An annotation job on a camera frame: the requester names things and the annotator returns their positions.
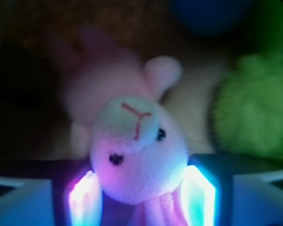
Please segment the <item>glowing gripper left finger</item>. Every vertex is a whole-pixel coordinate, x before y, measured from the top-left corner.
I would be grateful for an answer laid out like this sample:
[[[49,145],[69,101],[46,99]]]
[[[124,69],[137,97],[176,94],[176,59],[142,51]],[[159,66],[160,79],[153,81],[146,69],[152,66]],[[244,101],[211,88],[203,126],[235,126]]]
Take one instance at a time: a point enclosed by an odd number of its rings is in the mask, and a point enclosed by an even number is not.
[[[98,226],[102,191],[88,160],[0,164],[0,226]]]

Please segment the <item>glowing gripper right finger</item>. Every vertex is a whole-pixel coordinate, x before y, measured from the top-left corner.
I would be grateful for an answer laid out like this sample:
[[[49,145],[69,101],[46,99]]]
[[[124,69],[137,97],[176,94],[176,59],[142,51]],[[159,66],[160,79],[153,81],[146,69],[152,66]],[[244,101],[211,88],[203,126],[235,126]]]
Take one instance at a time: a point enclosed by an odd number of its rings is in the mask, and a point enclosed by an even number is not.
[[[182,190],[191,226],[283,226],[283,160],[194,154]]]

